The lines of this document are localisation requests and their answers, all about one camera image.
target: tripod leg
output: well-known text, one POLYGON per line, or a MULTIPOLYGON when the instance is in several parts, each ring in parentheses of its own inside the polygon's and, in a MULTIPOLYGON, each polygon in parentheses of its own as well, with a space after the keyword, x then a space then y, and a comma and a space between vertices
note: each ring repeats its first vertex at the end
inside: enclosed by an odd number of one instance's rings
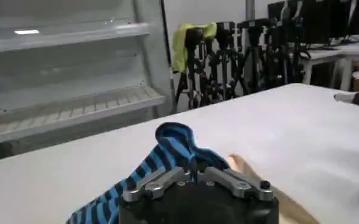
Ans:
POLYGON ((263 86, 267 89, 269 88, 269 69, 265 60, 265 53, 263 52, 263 49, 259 47, 258 51, 259 51, 259 59, 262 67, 262 75, 263 75, 263 83, 264 83, 263 86))
POLYGON ((257 60, 257 50, 256 48, 251 49, 252 55, 252 81, 251 81, 251 88, 253 93, 258 92, 258 60, 257 60))
POLYGON ((227 52, 223 50, 221 53, 222 57, 222 98, 227 100, 227 79, 228 79, 228 71, 227 71, 227 52))

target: camera tripod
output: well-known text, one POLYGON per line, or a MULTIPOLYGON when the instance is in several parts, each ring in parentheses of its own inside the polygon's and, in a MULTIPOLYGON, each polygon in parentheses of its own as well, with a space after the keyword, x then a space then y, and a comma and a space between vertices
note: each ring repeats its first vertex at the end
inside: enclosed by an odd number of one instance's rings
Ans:
POLYGON ((255 21, 245 21, 237 25, 237 28, 238 30, 240 30, 240 33, 243 32, 243 29, 247 29, 250 46, 247 47, 244 57, 239 58, 239 72, 235 77, 233 85, 236 86, 238 82, 245 83, 244 78, 241 75, 243 73, 243 68, 248 61, 248 58, 251 57, 252 74, 251 81, 249 82, 251 93, 257 93, 261 90, 261 88, 264 88, 265 86, 269 85, 268 65, 264 56, 267 53, 259 45, 260 35, 263 33, 264 26, 268 23, 269 21, 267 19, 258 19, 255 21))
POLYGON ((213 82, 204 72, 207 55, 212 54, 213 40, 204 38, 203 30, 194 28, 186 33, 185 47, 188 52, 187 68, 188 73, 182 72, 176 93, 176 104, 182 93, 186 93, 189 101, 189 110, 204 107, 211 104, 210 95, 213 94, 213 82), (199 59, 195 57, 195 51, 198 46, 199 59), (199 91, 196 90, 196 74, 199 74, 199 91))
POLYGON ((248 94, 248 86, 241 76, 244 68, 244 55, 239 53, 234 48, 233 34, 235 33, 234 22, 221 22, 217 23, 216 40, 219 44, 219 50, 212 52, 210 57, 209 66, 211 67, 211 80, 213 81, 215 90, 212 95, 213 99, 217 98, 217 94, 222 95, 223 100, 236 98, 236 84, 240 83, 243 88, 243 93, 248 94), (231 78, 236 81, 228 82, 228 63, 231 65, 231 78), (222 83, 218 83, 218 65, 222 67, 222 83))

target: white desk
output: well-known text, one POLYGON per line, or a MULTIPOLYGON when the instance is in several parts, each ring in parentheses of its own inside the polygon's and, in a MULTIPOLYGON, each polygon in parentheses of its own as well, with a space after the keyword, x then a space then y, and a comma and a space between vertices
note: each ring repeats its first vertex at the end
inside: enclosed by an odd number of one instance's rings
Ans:
POLYGON ((322 223, 359 223, 359 107, 288 85, 0 161, 0 224, 63 223, 128 176, 163 122, 201 147, 238 153, 322 223))
POLYGON ((310 84, 312 67, 314 65, 329 63, 345 58, 341 89, 347 91, 350 88, 350 81, 353 71, 353 61, 359 60, 359 43, 335 47, 335 51, 310 51, 312 56, 309 60, 304 60, 304 83, 310 84))

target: desk leg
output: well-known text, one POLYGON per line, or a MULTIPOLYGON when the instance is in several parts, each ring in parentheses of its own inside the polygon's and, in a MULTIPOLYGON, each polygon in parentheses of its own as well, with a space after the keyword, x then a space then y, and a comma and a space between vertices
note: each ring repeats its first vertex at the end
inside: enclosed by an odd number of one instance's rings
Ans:
POLYGON ((312 63, 305 62, 304 63, 304 71, 305 71, 305 77, 304 77, 304 84, 311 84, 311 77, 312 77, 312 63))
POLYGON ((346 59, 346 61, 343 63, 342 84, 340 86, 341 90, 344 90, 344 91, 350 90, 352 70, 353 70, 352 60, 346 59))

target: white shelving unit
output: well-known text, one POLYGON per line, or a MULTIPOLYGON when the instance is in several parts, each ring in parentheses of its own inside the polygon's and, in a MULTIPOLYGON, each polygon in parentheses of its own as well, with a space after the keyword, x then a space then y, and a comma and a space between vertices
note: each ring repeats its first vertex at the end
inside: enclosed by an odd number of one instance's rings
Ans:
POLYGON ((0 30, 0 52, 147 34, 149 34, 147 23, 115 24, 114 21, 30 27, 28 29, 16 29, 13 33, 10 30, 0 30))
POLYGON ((0 116, 0 142, 23 138, 164 103, 148 86, 37 105, 0 116))
POLYGON ((170 81, 160 0, 0 0, 0 143, 167 115, 170 81))

